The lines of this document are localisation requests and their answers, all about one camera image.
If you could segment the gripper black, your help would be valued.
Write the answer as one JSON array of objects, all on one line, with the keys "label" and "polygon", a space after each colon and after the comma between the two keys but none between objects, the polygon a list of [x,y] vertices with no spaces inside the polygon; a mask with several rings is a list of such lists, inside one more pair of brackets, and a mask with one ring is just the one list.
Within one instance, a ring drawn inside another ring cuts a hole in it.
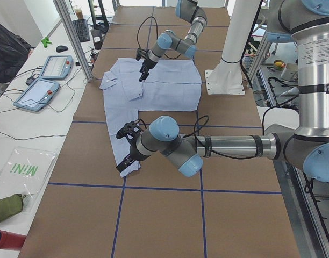
[{"label": "gripper black", "polygon": [[153,69],[156,66],[157,62],[153,61],[150,57],[149,54],[147,53],[145,55],[145,59],[142,63],[142,67],[140,69],[141,76],[139,78],[139,82],[143,82],[147,79],[148,77],[148,70]]},{"label": "gripper black", "polygon": [[128,143],[130,144],[130,148],[129,148],[130,153],[126,158],[122,160],[122,162],[120,162],[116,166],[116,169],[119,172],[123,172],[127,167],[130,166],[130,163],[143,160],[143,155],[137,149],[137,140],[139,140],[140,136],[136,136],[132,138],[127,136],[126,138]]}]

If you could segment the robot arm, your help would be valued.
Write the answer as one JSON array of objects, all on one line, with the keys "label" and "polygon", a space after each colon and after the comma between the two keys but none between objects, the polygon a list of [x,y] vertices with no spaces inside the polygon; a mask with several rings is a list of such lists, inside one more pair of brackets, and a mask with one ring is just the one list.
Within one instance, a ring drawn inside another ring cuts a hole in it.
[{"label": "robot arm", "polygon": [[191,0],[178,1],[175,12],[177,17],[190,23],[191,27],[183,39],[172,30],[166,30],[158,36],[151,49],[138,48],[136,60],[144,58],[140,69],[140,82],[147,79],[149,71],[156,66],[168,49],[175,50],[190,59],[194,57],[198,38],[207,25],[206,13],[198,6],[197,1]]},{"label": "robot arm", "polygon": [[136,121],[124,125],[117,138],[130,144],[117,165],[122,176],[137,161],[160,152],[183,175],[196,174],[203,159],[223,156],[245,160],[283,160],[321,182],[329,182],[329,1],[272,1],[268,34],[298,45],[299,127],[271,125],[262,135],[180,135],[169,116],[141,129]]}]

